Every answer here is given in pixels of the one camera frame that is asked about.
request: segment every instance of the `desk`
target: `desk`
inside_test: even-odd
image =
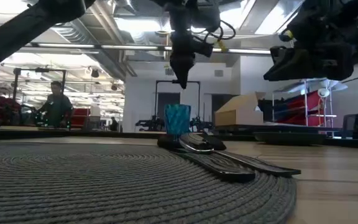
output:
[[[0,142],[55,142],[156,145],[155,139],[47,138]],[[258,157],[279,166],[301,169],[298,200],[289,224],[358,223],[358,149],[333,146],[269,146],[225,142],[228,151]]]

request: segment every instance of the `ceiling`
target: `ceiling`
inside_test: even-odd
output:
[[[35,4],[37,0],[0,0],[0,25],[27,9],[27,4]],[[205,0],[198,1],[205,5]],[[229,48],[267,49],[280,42],[275,37],[283,26],[296,13],[302,0],[217,0],[221,10],[221,19],[236,27],[236,38],[224,42]],[[169,15],[152,1],[146,0],[98,0],[89,8],[84,16],[63,26],[53,27],[37,37],[33,42],[59,44],[136,44],[167,45]],[[231,31],[224,27],[225,35]],[[10,84],[14,78],[13,67],[64,68],[68,70],[68,80],[72,82],[93,82],[100,84],[80,85],[68,83],[65,90],[72,95],[77,106],[88,106],[92,102],[114,106],[105,107],[106,111],[122,111],[124,103],[124,85],[126,76],[139,78],[167,79],[173,78],[165,74],[168,55],[164,52],[144,52],[116,50],[80,51],[74,49],[26,49],[7,58],[0,66],[0,83]],[[213,54],[211,58],[197,55],[195,67],[190,71],[190,80],[226,80],[231,66],[237,60],[236,55]],[[89,67],[98,69],[100,77],[91,80]],[[216,70],[221,70],[222,77],[216,77]],[[42,74],[47,80],[61,80],[57,73]],[[45,79],[29,75],[31,79]],[[29,79],[26,74],[20,77]],[[119,95],[111,93],[111,83],[119,85]],[[28,103],[38,106],[48,91],[48,83],[20,82],[19,88],[26,91]],[[105,97],[90,93],[100,91]]]

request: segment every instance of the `cardboard box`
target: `cardboard box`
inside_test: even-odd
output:
[[[215,112],[215,126],[263,125],[264,114],[258,107],[258,100],[265,93],[254,92],[235,96]]]

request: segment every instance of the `teal drinking glass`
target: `teal drinking glass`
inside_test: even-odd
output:
[[[172,134],[175,138],[181,134],[188,133],[190,126],[189,105],[165,105],[165,129],[167,134]]]

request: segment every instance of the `air vent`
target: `air vent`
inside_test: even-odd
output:
[[[173,76],[173,70],[171,68],[166,68],[165,69],[165,75],[168,75],[168,76]]]
[[[223,77],[223,70],[215,70],[215,77]]]

